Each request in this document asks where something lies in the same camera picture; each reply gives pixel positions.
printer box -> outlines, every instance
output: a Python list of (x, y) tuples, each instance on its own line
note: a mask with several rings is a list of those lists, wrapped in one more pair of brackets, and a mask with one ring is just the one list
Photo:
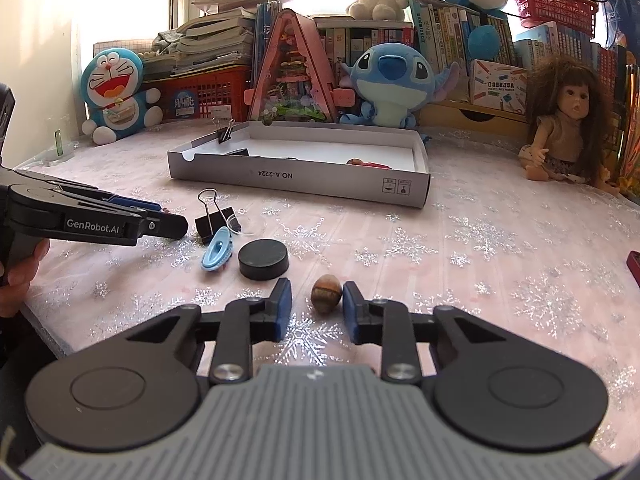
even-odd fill
[[(171, 177), (417, 208), (427, 200), (427, 152), (413, 130), (248, 121), (218, 141), (214, 132), (170, 150)], [(351, 159), (376, 166), (347, 164)]]
[(475, 59), (471, 72), (472, 104), (524, 114), (527, 102), (526, 69)]

red plastic basket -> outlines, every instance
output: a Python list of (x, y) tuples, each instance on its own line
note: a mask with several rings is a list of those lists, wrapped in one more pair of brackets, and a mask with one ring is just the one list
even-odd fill
[(598, 3), (591, 0), (515, 0), (525, 28), (557, 22), (589, 35), (596, 34)]
[(220, 114), (221, 107), (230, 107), (231, 117), (243, 122), (249, 107), (244, 104), (244, 91), (249, 88), (251, 67), (233, 66), (213, 72), (172, 77), (145, 82), (142, 89), (160, 91), (158, 106), (163, 120), (209, 119)]

human hand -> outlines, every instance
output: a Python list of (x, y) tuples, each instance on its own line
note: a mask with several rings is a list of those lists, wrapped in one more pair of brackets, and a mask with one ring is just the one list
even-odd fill
[(533, 164), (536, 166), (542, 166), (546, 159), (545, 153), (548, 152), (548, 148), (534, 148), (533, 146), (530, 149), (531, 156), (533, 158)]
[[(0, 317), (13, 317), (18, 313), (31, 280), (34, 279), (40, 262), (48, 252), (49, 240), (42, 240), (34, 249), (32, 256), (9, 269), (8, 285), (0, 286)], [(4, 274), (2, 264), (0, 264), (0, 271)]]

black hockey puck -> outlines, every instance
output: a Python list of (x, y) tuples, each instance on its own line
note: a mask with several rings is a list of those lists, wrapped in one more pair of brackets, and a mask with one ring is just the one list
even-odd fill
[(256, 282), (273, 280), (289, 269), (289, 254), (282, 242), (262, 238), (249, 242), (238, 252), (240, 272)]

table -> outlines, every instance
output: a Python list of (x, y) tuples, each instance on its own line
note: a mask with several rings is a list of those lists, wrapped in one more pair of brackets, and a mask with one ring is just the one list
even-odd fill
[[(164, 124), (35, 170), (160, 202), (193, 225), (204, 214), (196, 196), (210, 185), (171, 180), (166, 152), (210, 130)], [(422, 210), (216, 186), (220, 205), (261, 219), (262, 237), (289, 248), (289, 330), (280, 344), (255, 346), (256, 364), (378, 368), (380, 350), (351, 345), (339, 314), (319, 319), (310, 309), (313, 282), (329, 272), (355, 281), (366, 298), (416, 312), (452, 304), (593, 367), (610, 394), (593, 445), (613, 463), (628, 460), (640, 449), (640, 290), (625, 261), (640, 248), (639, 210), (587, 186), (529, 182), (513, 153), (468, 133), (435, 137)], [(222, 272), (202, 271), (203, 253), (193, 228), (183, 240), (145, 237), (135, 248), (53, 241), (28, 307), (74, 352), (181, 303), (222, 310), (271, 290), (273, 282), (244, 279), (237, 259)], [(420, 357), (424, 373), (433, 372), (427, 348)]]

